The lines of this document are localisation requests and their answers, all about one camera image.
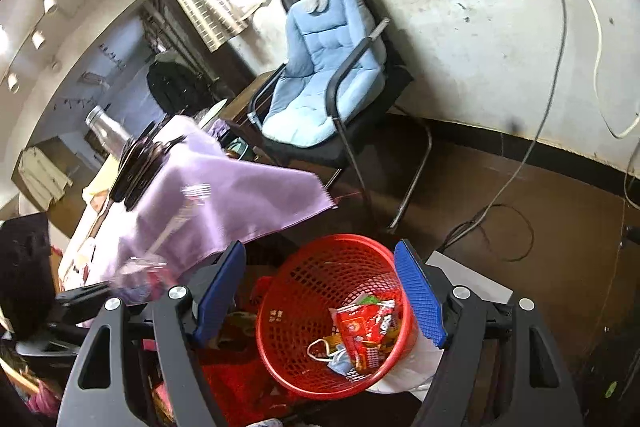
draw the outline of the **dark clothing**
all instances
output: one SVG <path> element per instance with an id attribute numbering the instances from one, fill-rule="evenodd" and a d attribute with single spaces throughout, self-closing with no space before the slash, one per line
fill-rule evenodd
<path id="1" fill-rule="evenodd" d="M 211 85 L 176 62 L 153 63 L 146 74 L 146 83 L 151 95 L 169 116 L 180 111 L 187 116 L 194 116 L 216 103 Z"/>

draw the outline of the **chair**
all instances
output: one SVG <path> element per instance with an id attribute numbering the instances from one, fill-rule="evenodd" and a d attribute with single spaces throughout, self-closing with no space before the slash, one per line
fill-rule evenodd
<path id="1" fill-rule="evenodd" d="M 282 0 L 283 8 L 287 12 L 287 19 L 292 16 L 290 13 L 291 7 L 298 1 L 300 0 Z M 384 31 L 385 27 L 389 23 L 389 19 L 380 18 L 375 13 L 372 0 L 362 1 L 369 9 L 369 12 L 378 25 L 368 36 L 362 38 L 360 42 L 351 43 L 349 46 L 351 49 L 349 55 L 335 68 L 335 71 L 328 82 L 326 92 L 324 94 L 325 109 L 326 114 L 330 117 L 335 126 L 336 134 L 333 134 L 333 136 L 330 136 L 319 144 L 306 147 L 277 142 L 262 135 L 262 148 L 278 164 L 288 164 L 291 160 L 302 160 L 337 169 L 336 173 L 326 184 L 327 189 L 329 189 L 337 180 L 344 168 L 351 165 L 356 172 L 367 210 L 370 212 L 371 216 L 373 216 L 374 212 L 369 191 L 366 188 L 362 171 L 358 165 L 356 156 L 367 144 L 367 138 L 372 132 L 374 126 L 384 117 L 385 113 L 391 107 L 396 107 L 402 113 L 407 114 L 402 110 L 402 108 L 396 105 L 396 100 L 404 88 L 413 80 L 413 77 L 405 67 L 404 61 Z M 382 65 L 383 73 L 385 75 L 384 87 L 382 92 L 380 92 L 379 95 L 369 103 L 369 105 L 366 105 L 366 107 L 351 118 L 351 120 L 345 122 L 338 113 L 338 88 L 342 81 L 348 77 L 350 72 L 359 65 L 361 57 L 372 47 L 373 42 L 375 42 L 377 38 L 382 40 L 384 47 L 386 48 L 386 61 Z M 287 63 L 282 64 L 251 99 L 248 108 L 248 119 L 258 128 L 258 130 L 260 130 L 260 133 L 262 133 L 262 122 L 256 112 L 258 100 L 273 90 L 281 78 L 286 77 L 286 68 Z M 398 227 L 431 152 L 431 132 L 422 120 L 417 118 L 415 120 L 425 128 L 427 135 L 427 149 L 420 161 L 420 165 L 418 166 L 414 178 L 404 195 L 404 198 L 402 198 L 394 219 L 387 227 L 387 231 L 389 232 L 395 232 Z"/>

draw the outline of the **gray cable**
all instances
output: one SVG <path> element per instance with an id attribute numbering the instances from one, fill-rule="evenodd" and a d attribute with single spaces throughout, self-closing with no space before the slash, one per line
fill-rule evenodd
<path id="1" fill-rule="evenodd" d="M 562 5 L 562 36 L 561 36 L 561 41 L 560 41 L 560 49 L 559 49 L 559 52 L 558 52 L 558 60 L 556 62 L 556 70 L 554 72 L 553 83 L 551 84 L 551 91 L 549 92 L 549 99 L 548 99 L 548 102 L 546 102 L 545 114 L 542 117 L 542 121 L 540 122 L 540 126 L 538 127 L 538 131 L 536 132 L 536 136 L 533 139 L 533 141 L 531 142 L 531 144 L 529 145 L 529 148 L 527 149 L 527 152 L 525 153 L 524 158 L 520 162 L 520 165 L 518 165 L 518 168 L 511 175 L 511 178 L 509 178 L 509 180 L 502 186 L 502 188 L 500 190 L 498 190 L 498 193 L 495 195 L 495 197 L 491 201 L 491 203 L 489 203 L 485 207 L 484 212 L 480 215 L 480 217 L 478 217 L 478 219 L 472 220 L 469 223 L 468 227 L 466 227 L 466 229 L 463 229 L 461 232 L 458 232 L 454 237 L 452 237 L 449 241 L 447 241 L 443 245 L 443 247 L 444 247 L 443 250 L 446 249 L 446 248 L 449 248 L 456 241 L 459 241 L 460 239 L 465 237 L 466 234 L 472 232 L 473 230 L 475 230 L 477 227 L 480 226 L 480 224 L 485 220 L 485 218 L 486 218 L 487 214 L 489 213 L 489 210 L 491 209 L 491 207 L 494 206 L 495 202 L 498 200 L 498 198 L 500 198 L 502 193 L 505 190 L 507 190 L 507 187 L 509 187 L 509 185 L 511 185 L 511 182 L 513 182 L 514 179 L 516 179 L 517 175 L 520 174 L 520 171 L 522 170 L 522 168 L 527 163 L 527 160 L 529 159 L 529 155 L 531 154 L 531 151 L 533 150 L 533 147 L 538 142 L 538 139 L 540 138 L 540 134 L 542 134 L 542 130 L 544 129 L 544 126 L 545 126 L 545 123 L 546 123 L 546 119 L 549 116 L 549 112 L 551 111 L 551 105 L 552 105 L 552 103 L 554 101 L 554 97 L 556 95 L 556 87 L 558 86 L 558 75 L 559 75 L 559 72 L 560 72 L 560 66 L 562 65 L 562 59 L 564 58 L 564 48 L 565 48 L 565 45 L 566 45 L 567 19 L 568 19 L 567 10 L 566 10 L 566 0 L 560 0 L 560 2 L 561 2 L 561 5 Z"/>

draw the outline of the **cushion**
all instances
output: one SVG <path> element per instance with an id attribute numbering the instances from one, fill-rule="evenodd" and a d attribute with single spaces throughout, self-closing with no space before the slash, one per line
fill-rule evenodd
<path id="1" fill-rule="evenodd" d="M 268 139 L 296 147 L 327 140 L 335 127 L 325 108 L 335 71 L 375 21 L 362 0 L 300 0 L 287 15 L 289 62 L 262 126 Z M 350 121 L 384 89 L 385 46 L 377 39 L 338 88 L 338 113 Z"/>

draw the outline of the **silver screw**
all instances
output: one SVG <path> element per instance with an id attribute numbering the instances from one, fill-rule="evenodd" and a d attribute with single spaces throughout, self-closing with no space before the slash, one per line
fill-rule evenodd
<path id="1" fill-rule="evenodd" d="M 185 295 L 187 295 L 187 288 L 184 286 L 174 286 L 169 290 L 170 299 L 182 299 Z"/>
<path id="2" fill-rule="evenodd" d="M 107 299 L 107 302 L 104 303 L 104 307 L 109 311 L 116 310 L 120 307 L 120 299 L 117 297 L 111 297 L 111 299 Z"/>
<path id="3" fill-rule="evenodd" d="M 518 304 L 520 304 L 520 307 L 527 312 L 530 312 L 533 308 L 536 307 L 531 299 L 520 299 L 520 302 Z"/>
<path id="4" fill-rule="evenodd" d="M 471 296 L 471 290 L 464 286 L 456 286 L 453 288 L 453 295 L 455 295 L 458 299 L 468 299 Z"/>

